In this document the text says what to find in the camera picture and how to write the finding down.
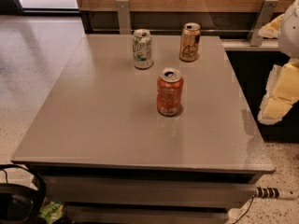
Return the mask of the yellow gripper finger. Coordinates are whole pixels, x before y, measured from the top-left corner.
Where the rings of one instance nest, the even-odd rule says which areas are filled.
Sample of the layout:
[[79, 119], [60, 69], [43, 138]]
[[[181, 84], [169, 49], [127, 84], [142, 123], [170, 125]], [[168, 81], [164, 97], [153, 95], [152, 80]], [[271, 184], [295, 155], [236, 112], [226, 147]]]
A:
[[278, 38], [278, 31], [284, 15], [281, 14], [264, 25], [258, 32], [258, 36], [265, 38]]
[[264, 125], [273, 125], [282, 121], [299, 101], [299, 61], [291, 61], [283, 66], [275, 64], [265, 90], [258, 121]]

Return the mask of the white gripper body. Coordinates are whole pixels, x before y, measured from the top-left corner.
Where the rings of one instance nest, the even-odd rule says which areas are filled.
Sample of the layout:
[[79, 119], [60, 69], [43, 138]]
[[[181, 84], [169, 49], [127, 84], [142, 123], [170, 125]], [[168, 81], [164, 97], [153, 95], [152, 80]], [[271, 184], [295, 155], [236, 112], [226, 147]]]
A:
[[295, 0], [284, 13], [279, 27], [278, 47], [290, 58], [299, 58], [299, 0]]

